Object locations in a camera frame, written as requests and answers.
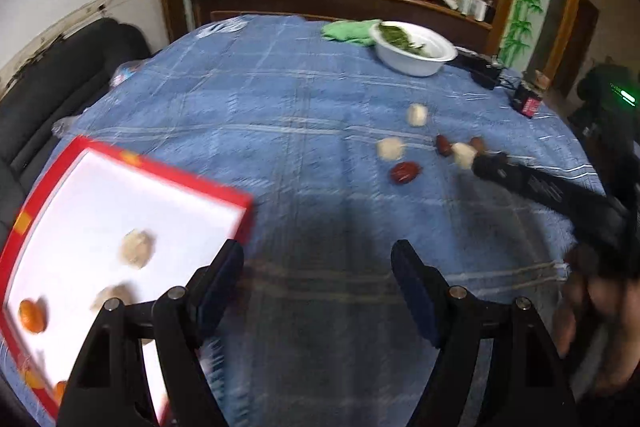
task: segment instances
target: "doorway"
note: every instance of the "doorway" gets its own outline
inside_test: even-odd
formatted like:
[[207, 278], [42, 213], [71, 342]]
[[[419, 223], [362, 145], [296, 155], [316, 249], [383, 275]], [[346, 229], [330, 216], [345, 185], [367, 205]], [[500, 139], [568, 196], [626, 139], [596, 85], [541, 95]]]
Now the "doorway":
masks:
[[574, 29], [566, 44], [558, 72], [554, 77], [554, 88], [564, 98], [569, 94], [577, 80], [580, 67], [593, 39], [593, 33], [598, 23], [600, 10], [590, 0], [580, 0], [578, 13], [575, 17]]

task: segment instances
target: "beige round object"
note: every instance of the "beige round object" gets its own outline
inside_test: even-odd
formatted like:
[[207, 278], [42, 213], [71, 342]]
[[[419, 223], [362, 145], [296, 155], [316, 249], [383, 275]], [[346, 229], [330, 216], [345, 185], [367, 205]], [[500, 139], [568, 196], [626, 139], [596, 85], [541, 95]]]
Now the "beige round object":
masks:
[[395, 136], [380, 140], [376, 144], [376, 148], [378, 156], [390, 162], [398, 161], [404, 154], [404, 142]]
[[154, 237], [145, 230], [131, 230], [120, 245], [120, 259], [133, 268], [141, 269], [154, 253]]
[[458, 166], [469, 170], [474, 163], [478, 151], [466, 143], [454, 143], [451, 146], [453, 158]]
[[429, 111], [421, 103], [412, 103], [406, 112], [406, 121], [411, 127], [422, 127], [427, 123]]
[[100, 291], [100, 293], [95, 297], [94, 302], [91, 304], [91, 311], [100, 311], [102, 305], [114, 297], [124, 302], [125, 306], [133, 304], [133, 296], [131, 295], [129, 288], [127, 288], [127, 285], [118, 284], [117, 286], [107, 286], [107, 288]]

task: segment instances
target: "white plastic bowl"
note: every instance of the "white plastic bowl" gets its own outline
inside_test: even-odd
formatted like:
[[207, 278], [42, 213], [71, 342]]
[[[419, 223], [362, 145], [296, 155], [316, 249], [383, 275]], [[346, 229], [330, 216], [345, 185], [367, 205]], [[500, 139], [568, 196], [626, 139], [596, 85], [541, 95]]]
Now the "white plastic bowl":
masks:
[[[426, 46], [426, 51], [434, 58], [420, 57], [392, 46], [382, 38], [378, 28], [380, 24], [402, 28], [413, 44]], [[393, 70], [411, 76], [431, 76], [438, 73], [443, 64], [458, 56], [458, 50], [442, 35], [408, 22], [385, 21], [374, 24], [369, 35], [376, 42], [376, 53], [380, 60]]]

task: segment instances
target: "blue plaid tablecloth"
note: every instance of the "blue plaid tablecloth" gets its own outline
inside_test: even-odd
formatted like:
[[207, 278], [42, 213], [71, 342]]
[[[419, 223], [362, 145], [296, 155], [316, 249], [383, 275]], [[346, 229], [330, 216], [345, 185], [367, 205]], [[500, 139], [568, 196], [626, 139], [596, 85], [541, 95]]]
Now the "blue plaid tablecloth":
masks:
[[[184, 36], [82, 115], [54, 156], [85, 134], [246, 190], [257, 216], [238, 299], [207, 344], [209, 380], [232, 426], [404, 426], [436, 350], [412, 323], [390, 271], [409, 239], [425, 263], [477, 296], [526, 295], [548, 320], [566, 276], [569, 223], [461, 171], [434, 137], [489, 149], [601, 190], [571, 131], [545, 106], [527, 120], [508, 92], [444, 66], [389, 70], [374, 50], [323, 41], [322, 23], [248, 16], [231, 34]], [[427, 126], [406, 111], [422, 103]], [[423, 167], [408, 185], [376, 142], [397, 136]], [[52, 425], [1, 345], [11, 385]], [[479, 408], [483, 344], [463, 424]]]

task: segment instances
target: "bolt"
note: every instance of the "bolt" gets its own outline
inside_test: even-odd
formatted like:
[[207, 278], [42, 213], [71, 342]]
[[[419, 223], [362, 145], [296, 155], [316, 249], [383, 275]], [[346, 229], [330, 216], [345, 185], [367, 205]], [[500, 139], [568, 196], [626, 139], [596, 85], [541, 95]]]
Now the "bolt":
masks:
[[528, 310], [531, 308], [531, 301], [526, 297], [517, 297], [516, 306], [521, 310]]
[[120, 305], [120, 299], [116, 299], [115, 297], [111, 297], [111, 299], [107, 299], [104, 302], [104, 309], [107, 311], [114, 311]]
[[464, 299], [466, 297], [466, 288], [462, 286], [452, 286], [449, 288], [449, 295], [454, 299]]
[[185, 292], [186, 290], [182, 286], [174, 286], [166, 294], [171, 300], [176, 301], [177, 299], [180, 299]]

